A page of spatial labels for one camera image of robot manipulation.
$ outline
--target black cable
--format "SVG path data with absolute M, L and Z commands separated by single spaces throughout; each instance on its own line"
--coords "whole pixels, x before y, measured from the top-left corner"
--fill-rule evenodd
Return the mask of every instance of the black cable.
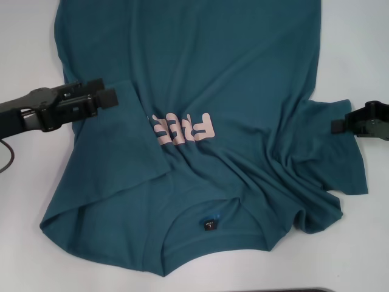
M 2 169 L 0 169 L 0 173 L 6 171 L 12 164 L 13 160 L 15 159 L 15 152 L 13 151 L 12 147 L 9 146 L 8 143 L 4 142 L 3 140 L 0 140 L 0 143 L 3 144 L 4 146 L 6 146 L 8 148 L 8 150 L 10 150 L 11 152 L 11 159 L 9 160 L 9 162 L 7 163 L 6 166 L 4 166 Z

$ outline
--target teal t-shirt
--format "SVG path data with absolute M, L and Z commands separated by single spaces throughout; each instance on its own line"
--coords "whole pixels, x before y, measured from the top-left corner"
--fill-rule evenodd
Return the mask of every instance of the teal t-shirt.
M 65 76 L 102 77 L 119 106 L 74 123 L 43 232 L 75 256 L 164 276 L 340 219 L 327 190 L 367 185 L 354 136 L 330 134 L 349 101 L 309 100 L 320 4 L 61 0 Z

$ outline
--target cable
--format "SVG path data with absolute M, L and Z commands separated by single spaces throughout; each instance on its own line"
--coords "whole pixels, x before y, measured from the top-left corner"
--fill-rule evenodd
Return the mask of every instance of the cable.
M 0 173 L 6 171 L 12 164 L 13 160 L 15 159 L 15 152 L 13 151 L 12 147 L 9 146 L 8 143 L 4 142 L 3 140 L 0 140 L 0 143 L 3 144 L 4 146 L 6 146 L 8 148 L 8 150 L 10 150 L 11 152 L 11 159 L 9 160 L 9 162 L 7 163 L 6 166 L 4 166 L 2 169 L 0 169 Z

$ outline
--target white table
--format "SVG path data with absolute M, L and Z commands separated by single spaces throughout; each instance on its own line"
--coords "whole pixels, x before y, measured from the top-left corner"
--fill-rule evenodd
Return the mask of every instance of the white table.
M 58 0 L 1 0 L 0 102 L 63 83 L 53 40 Z M 389 2 L 324 0 L 316 100 L 389 103 Z M 389 142 L 359 140 L 369 195 L 345 196 L 325 232 L 292 231 L 272 252 L 220 252 L 166 278 L 88 262 L 38 225 L 71 153 L 69 126 L 6 139 L 16 159 L 0 175 L 0 291 L 232 291 L 327 287 L 389 291 Z

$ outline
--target t-shirt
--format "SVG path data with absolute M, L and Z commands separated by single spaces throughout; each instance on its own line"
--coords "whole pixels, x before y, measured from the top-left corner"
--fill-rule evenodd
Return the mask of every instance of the t-shirt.
M 102 77 L 119 106 L 73 124 L 41 223 L 70 254 L 167 275 L 219 251 L 318 232 L 367 192 L 349 101 L 309 100 L 318 0 L 61 0 L 69 82 Z

